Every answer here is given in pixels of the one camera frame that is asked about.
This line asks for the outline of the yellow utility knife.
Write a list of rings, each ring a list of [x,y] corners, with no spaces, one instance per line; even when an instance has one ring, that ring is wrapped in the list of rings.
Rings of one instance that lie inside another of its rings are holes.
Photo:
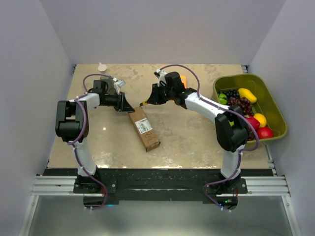
[[[142,107],[142,106],[146,106],[148,105],[148,102],[147,101],[143,101],[139,104],[139,107]]]

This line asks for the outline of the brown cardboard express box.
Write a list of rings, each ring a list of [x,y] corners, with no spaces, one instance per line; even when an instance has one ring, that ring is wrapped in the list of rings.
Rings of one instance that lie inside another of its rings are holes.
[[[146,152],[159,147],[160,140],[153,130],[145,112],[141,107],[134,108],[134,112],[128,114],[131,123]]]

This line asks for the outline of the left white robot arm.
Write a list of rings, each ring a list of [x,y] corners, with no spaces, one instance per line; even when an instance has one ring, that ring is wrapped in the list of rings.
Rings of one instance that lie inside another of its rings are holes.
[[[87,142],[89,134],[88,111],[99,106],[114,108],[117,112],[132,113],[135,109],[127,102],[125,93],[120,91],[126,83],[113,78],[110,87],[106,80],[95,80],[93,87],[73,100],[57,103],[55,132],[72,148],[78,164],[78,176],[86,178],[85,188],[91,193],[98,192],[102,187],[97,165],[93,161]]]

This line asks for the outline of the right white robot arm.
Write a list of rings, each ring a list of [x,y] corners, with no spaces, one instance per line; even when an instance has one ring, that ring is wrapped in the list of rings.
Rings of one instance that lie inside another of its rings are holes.
[[[237,106],[228,107],[202,96],[193,88],[186,88],[178,72],[154,72],[158,82],[152,85],[147,104],[162,105],[168,101],[182,108],[203,115],[214,123],[217,142],[223,149],[223,162],[218,181],[224,193],[231,193],[236,187],[235,178],[240,174],[242,152],[250,134],[249,125],[242,110]]]

